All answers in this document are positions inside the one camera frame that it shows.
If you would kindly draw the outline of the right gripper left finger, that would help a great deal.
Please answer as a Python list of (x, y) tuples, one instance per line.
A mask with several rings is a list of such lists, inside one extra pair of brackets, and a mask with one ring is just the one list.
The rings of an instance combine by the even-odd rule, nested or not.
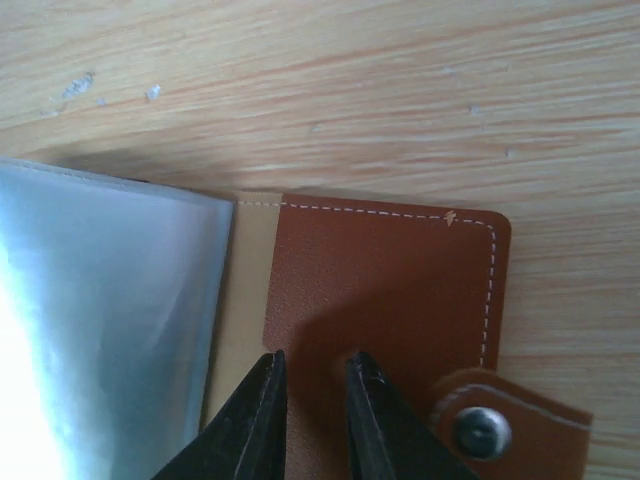
[(204, 430), (154, 477), (282, 479), (286, 462), (284, 352), (262, 355)]

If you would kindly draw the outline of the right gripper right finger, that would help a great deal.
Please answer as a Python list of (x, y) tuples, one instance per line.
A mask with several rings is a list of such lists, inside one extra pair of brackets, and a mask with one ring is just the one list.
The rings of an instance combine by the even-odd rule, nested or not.
[(347, 360), (345, 373), (352, 479), (477, 477), (420, 420), (370, 354)]

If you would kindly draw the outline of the brown leather card holder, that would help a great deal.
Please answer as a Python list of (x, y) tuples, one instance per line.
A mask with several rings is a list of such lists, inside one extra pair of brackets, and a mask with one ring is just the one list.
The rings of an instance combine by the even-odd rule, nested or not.
[(282, 479), (352, 479), (359, 352), (475, 479), (579, 479), (591, 415), (497, 372), (510, 243), (492, 211), (5, 158), (1, 475), (156, 479), (281, 350)]

